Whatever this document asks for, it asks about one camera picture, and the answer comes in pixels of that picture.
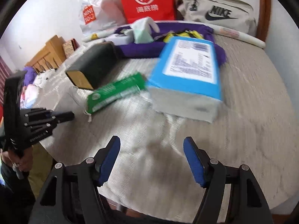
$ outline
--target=bed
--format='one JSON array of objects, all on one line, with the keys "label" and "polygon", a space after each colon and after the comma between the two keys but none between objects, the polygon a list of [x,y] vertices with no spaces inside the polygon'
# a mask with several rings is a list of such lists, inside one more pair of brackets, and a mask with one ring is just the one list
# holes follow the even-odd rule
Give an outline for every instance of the bed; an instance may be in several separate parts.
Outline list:
[{"label": "bed", "polygon": [[[213,124],[155,112],[147,93],[119,100],[87,123],[85,101],[91,91],[77,90],[65,70],[90,46],[83,44],[51,78],[35,103],[73,111],[75,120],[61,124],[41,142],[58,162],[73,165],[95,155],[113,135],[121,151],[109,181],[99,193],[128,208],[162,219],[191,222],[204,190],[194,181],[182,150],[191,136],[199,148],[225,165],[246,163],[257,178],[269,207],[298,190],[298,123],[284,83],[265,52],[252,44],[215,35],[227,62],[220,68],[223,105]],[[107,83],[140,71],[149,76],[157,59],[122,60]],[[229,186],[219,221],[225,219]]]}]

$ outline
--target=person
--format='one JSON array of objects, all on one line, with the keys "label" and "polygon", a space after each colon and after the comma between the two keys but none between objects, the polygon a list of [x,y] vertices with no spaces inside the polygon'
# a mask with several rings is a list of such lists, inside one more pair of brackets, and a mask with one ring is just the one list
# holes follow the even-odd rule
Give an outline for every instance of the person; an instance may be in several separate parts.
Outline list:
[{"label": "person", "polygon": [[[0,223],[27,224],[35,203],[35,197],[28,181],[33,165],[33,147],[24,150],[19,158],[14,151],[1,149],[1,175],[5,185],[0,184]],[[18,179],[12,163],[19,165],[24,179]]]}]

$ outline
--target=wooden bed frame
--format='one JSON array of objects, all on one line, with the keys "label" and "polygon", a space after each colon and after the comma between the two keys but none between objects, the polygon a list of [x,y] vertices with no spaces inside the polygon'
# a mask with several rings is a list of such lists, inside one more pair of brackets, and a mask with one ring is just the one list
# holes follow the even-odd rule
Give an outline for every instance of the wooden bed frame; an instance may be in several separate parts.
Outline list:
[{"label": "wooden bed frame", "polygon": [[38,74],[58,68],[66,59],[62,47],[63,43],[63,39],[55,35],[25,66],[33,67]]},{"label": "wooden bed frame", "polygon": [[260,15],[256,38],[266,41],[271,16],[271,0],[260,0]]}]

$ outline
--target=blue box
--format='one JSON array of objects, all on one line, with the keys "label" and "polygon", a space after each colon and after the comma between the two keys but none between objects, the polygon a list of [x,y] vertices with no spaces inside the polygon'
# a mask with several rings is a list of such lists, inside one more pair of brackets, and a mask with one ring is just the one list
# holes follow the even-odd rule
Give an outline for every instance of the blue box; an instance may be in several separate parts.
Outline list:
[{"label": "blue box", "polygon": [[212,122],[222,101],[214,44],[195,38],[171,38],[147,88],[156,111]]}]

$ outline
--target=white plastic bag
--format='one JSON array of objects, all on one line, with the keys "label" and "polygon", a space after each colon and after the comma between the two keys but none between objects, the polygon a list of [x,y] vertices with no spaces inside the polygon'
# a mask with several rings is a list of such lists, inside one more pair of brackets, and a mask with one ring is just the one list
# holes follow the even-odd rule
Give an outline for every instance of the white plastic bag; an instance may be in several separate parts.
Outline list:
[{"label": "white plastic bag", "polygon": [[85,37],[109,35],[118,26],[126,23],[125,17],[116,4],[117,0],[78,0],[78,2],[80,27]]}]

